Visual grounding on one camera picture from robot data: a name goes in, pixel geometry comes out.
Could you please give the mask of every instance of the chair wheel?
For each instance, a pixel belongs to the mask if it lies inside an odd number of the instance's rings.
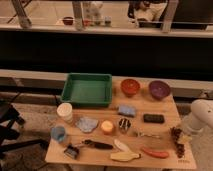
[[[4,159],[5,158],[5,154],[4,153],[0,153],[0,159]]]
[[[16,122],[19,124],[19,125],[24,125],[25,124],[25,120],[22,118],[22,117],[18,117]]]
[[[42,149],[47,150],[49,143],[47,141],[42,140],[42,142],[40,143],[40,146]]]

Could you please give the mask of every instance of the green plastic tray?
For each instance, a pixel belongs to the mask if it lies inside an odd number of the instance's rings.
[[[62,102],[69,102],[78,107],[107,107],[111,100],[110,74],[68,74],[61,95]]]

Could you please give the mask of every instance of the blue sponge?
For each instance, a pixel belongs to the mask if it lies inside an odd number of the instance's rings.
[[[124,115],[124,116],[129,116],[129,117],[134,117],[136,114],[136,110],[134,107],[131,107],[131,106],[119,105],[118,114]]]

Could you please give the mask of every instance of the gray cloth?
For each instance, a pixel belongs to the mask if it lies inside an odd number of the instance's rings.
[[[98,125],[98,120],[89,117],[81,117],[75,125],[84,133],[90,133]]]

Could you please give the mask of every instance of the white container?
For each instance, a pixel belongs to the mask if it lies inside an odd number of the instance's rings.
[[[62,103],[57,108],[58,115],[67,123],[71,123],[73,119],[72,105],[70,103]]]

